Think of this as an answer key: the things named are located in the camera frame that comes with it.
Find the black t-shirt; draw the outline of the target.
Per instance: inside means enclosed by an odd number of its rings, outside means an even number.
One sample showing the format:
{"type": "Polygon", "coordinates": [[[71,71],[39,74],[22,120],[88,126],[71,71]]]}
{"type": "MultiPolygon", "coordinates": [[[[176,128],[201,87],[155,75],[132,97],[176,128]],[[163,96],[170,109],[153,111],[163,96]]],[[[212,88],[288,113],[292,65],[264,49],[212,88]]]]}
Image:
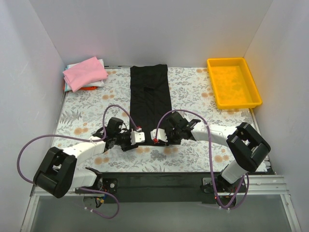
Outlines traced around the black t-shirt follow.
{"type": "Polygon", "coordinates": [[[160,118],[172,110],[168,82],[168,66],[130,68],[130,116],[145,133],[143,146],[153,146],[150,132],[156,129],[160,118]]]}

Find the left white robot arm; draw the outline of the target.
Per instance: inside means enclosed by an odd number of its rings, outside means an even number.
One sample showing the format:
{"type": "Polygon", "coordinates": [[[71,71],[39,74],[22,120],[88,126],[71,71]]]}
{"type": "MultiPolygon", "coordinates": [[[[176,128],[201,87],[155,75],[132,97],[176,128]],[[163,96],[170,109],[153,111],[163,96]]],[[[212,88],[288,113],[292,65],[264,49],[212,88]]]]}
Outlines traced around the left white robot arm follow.
{"type": "Polygon", "coordinates": [[[64,149],[50,148],[34,175],[34,184],[56,198],[63,197],[73,188],[87,188],[92,193],[100,192],[103,187],[102,173],[91,167],[79,170],[77,166],[115,145],[121,147],[122,151],[128,151],[145,141],[141,128],[127,129],[123,124],[123,120],[112,117],[107,126],[98,129],[88,142],[64,149]]]}

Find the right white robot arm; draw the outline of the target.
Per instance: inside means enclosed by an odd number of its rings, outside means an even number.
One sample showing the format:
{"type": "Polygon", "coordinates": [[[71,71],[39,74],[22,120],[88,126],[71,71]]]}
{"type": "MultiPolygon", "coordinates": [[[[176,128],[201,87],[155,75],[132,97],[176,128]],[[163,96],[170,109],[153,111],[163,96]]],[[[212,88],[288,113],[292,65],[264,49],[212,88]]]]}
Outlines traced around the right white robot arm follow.
{"type": "Polygon", "coordinates": [[[165,134],[170,144],[183,139],[208,141],[231,150],[234,160],[215,178],[216,185],[224,192],[235,188],[246,173],[255,172],[271,151],[268,142],[246,122],[234,127],[209,125],[200,117],[188,121],[178,112],[167,116],[166,122],[165,134]]]}

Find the floral patterned table mat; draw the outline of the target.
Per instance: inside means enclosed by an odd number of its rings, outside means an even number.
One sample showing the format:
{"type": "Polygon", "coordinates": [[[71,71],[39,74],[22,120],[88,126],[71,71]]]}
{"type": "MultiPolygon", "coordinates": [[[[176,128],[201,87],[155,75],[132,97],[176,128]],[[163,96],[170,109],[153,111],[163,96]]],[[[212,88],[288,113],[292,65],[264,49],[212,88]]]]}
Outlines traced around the floral patterned table mat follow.
{"type": "MultiPolygon", "coordinates": [[[[104,87],[66,94],[53,146],[66,148],[81,138],[88,139],[113,116],[129,123],[126,113],[130,109],[130,69],[109,69],[108,74],[104,87]]],[[[216,107],[207,69],[170,67],[168,80],[172,108],[180,109],[183,117],[190,120],[199,114],[210,125],[237,126],[248,122],[256,126],[249,109],[216,107]]],[[[139,146],[127,152],[115,146],[77,168],[91,167],[101,172],[219,172],[232,160],[233,155],[225,146],[183,140],[180,145],[139,146]]]]}

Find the orange folded t-shirt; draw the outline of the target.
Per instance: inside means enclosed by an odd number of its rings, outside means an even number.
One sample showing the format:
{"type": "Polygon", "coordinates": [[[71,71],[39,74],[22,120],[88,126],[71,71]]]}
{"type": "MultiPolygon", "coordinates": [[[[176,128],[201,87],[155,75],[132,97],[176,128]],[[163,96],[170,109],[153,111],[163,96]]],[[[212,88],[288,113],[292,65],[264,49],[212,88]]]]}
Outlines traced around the orange folded t-shirt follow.
{"type": "MultiPolygon", "coordinates": [[[[95,90],[97,88],[98,87],[82,87],[82,88],[80,88],[80,90],[92,91],[92,90],[95,90]]],[[[72,91],[72,89],[67,85],[63,86],[63,90],[64,90],[64,92],[72,91]]]]}

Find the yellow plastic tray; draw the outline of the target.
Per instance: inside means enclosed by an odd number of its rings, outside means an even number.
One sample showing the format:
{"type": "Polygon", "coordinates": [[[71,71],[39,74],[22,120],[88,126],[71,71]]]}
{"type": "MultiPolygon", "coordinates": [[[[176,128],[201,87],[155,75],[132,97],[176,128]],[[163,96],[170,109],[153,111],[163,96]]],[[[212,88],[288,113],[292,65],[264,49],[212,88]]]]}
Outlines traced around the yellow plastic tray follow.
{"type": "Polygon", "coordinates": [[[262,104],[244,58],[209,58],[207,69],[218,109],[253,109],[262,104]]]}

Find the teal folded t-shirt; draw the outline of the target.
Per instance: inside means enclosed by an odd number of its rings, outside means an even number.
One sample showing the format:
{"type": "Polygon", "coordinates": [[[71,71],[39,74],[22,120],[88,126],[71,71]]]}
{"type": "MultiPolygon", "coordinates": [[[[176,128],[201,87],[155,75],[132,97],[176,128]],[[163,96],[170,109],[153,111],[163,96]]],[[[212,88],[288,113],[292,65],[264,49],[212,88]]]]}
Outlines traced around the teal folded t-shirt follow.
{"type": "Polygon", "coordinates": [[[67,85],[66,81],[64,81],[63,90],[64,90],[64,92],[67,92],[67,91],[68,91],[68,85],[67,85]]]}

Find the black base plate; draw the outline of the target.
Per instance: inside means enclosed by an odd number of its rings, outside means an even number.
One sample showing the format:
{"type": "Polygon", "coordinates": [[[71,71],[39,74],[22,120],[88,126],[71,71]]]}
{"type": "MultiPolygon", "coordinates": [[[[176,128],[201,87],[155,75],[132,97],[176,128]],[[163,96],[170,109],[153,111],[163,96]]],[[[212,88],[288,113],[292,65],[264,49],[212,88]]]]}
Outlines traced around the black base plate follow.
{"type": "Polygon", "coordinates": [[[90,190],[107,191],[121,203],[215,204],[210,173],[103,173],[90,190]]]}

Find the aluminium frame rail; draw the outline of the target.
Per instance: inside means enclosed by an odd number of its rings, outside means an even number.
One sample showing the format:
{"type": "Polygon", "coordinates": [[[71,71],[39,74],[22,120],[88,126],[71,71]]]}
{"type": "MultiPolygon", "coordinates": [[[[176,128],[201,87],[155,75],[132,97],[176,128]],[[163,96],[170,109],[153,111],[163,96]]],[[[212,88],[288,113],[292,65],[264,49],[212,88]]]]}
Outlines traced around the aluminium frame rail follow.
{"type": "MultiPolygon", "coordinates": [[[[111,194],[130,192],[174,191],[176,193],[214,193],[210,177],[204,174],[110,173],[105,174],[104,188],[111,194]]],[[[244,179],[239,194],[248,190],[253,195],[285,195],[289,193],[282,175],[250,175],[244,179]]]]}

